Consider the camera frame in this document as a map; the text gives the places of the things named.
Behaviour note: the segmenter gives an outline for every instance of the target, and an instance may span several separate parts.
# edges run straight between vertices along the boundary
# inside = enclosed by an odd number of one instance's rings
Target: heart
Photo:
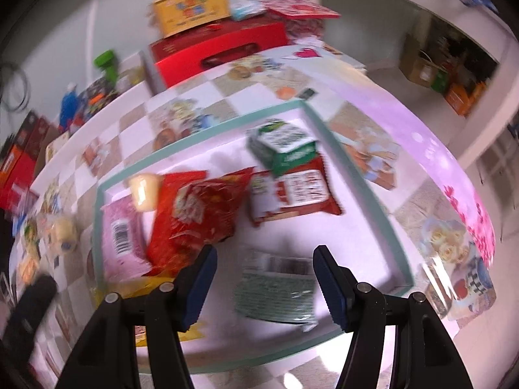
[[[303,48],[302,50],[295,52],[294,55],[300,58],[320,57],[317,51],[312,48]]]

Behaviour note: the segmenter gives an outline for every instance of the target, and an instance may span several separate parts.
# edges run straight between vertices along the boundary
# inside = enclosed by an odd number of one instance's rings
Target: green snack package
[[[235,289],[235,309],[252,319],[300,324],[303,330],[310,330],[317,324],[313,310],[315,287],[312,259],[251,249]]]
[[[278,119],[247,132],[248,149],[274,177],[315,158],[316,143],[302,128]]]

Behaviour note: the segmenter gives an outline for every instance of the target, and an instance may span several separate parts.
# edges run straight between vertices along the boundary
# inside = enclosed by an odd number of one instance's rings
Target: green snack box
[[[303,129],[283,120],[270,119],[247,132],[247,147],[274,177],[311,161],[317,141]]]

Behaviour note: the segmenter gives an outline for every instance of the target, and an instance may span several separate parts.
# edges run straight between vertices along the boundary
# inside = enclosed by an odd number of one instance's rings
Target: barcode
[[[271,257],[266,272],[287,273],[291,275],[312,275],[311,260],[307,259],[284,259],[282,257]]]
[[[112,236],[115,246],[116,256],[123,256],[127,252],[130,252],[131,241],[130,232],[127,221],[117,221],[112,223]]]

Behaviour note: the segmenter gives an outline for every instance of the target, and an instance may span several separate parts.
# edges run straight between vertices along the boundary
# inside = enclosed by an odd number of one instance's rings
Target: pink flower
[[[446,186],[444,186],[444,189],[445,189],[445,195],[448,198],[451,198],[451,196],[454,194],[454,189],[452,188],[452,186],[451,185],[446,185]]]
[[[451,205],[453,206],[454,210],[458,211],[458,201],[453,197],[451,198]]]

